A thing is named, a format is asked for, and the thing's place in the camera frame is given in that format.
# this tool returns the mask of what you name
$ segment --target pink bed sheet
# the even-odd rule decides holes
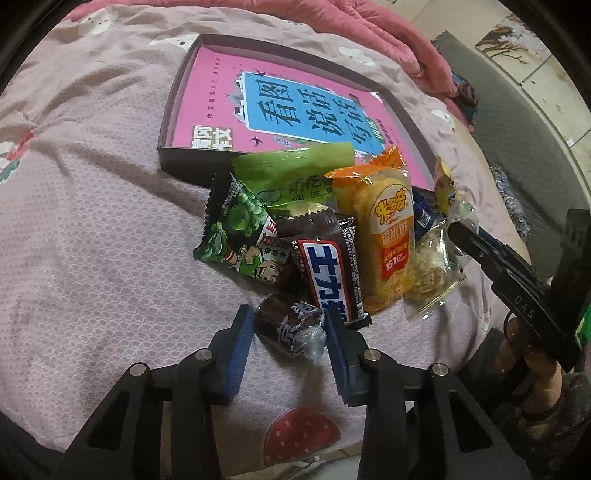
[[[410,22],[371,0],[93,0],[72,10],[66,19],[76,21],[109,5],[145,4],[240,8],[340,35],[391,58],[423,92],[443,100],[464,121],[453,102],[446,101],[457,96],[457,89],[445,59]]]

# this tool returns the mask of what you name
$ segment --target snack pile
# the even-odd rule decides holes
[[[214,179],[193,256],[280,290],[255,315],[277,351],[317,361],[326,309],[358,329],[404,298],[410,320],[465,278],[447,226],[478,231],[478,219],[443,162],[435,192],[412,187],[397,147],[361,165],[348,142],[233,162]]]

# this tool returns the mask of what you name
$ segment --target gray rug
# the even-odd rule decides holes
[[[521,201],[525,239],[540,277],[556,273],[566,212],[589,208],[569,159],[538,113],[493,65],[449,32],[434,42],[479,98],[474,139],[490,166],[500,166]]]

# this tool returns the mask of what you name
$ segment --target blue snack package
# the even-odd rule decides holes
[[[435,214],[425,197],[413,187],[414,242],[417,243],[431,229]]]

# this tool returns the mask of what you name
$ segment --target orange snack package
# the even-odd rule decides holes
[[[375,313],[414,284],[413,194],[397,147],[369,164],[339,168],[333,180],[340,213],[357,219],[355,247],[363,304]]]

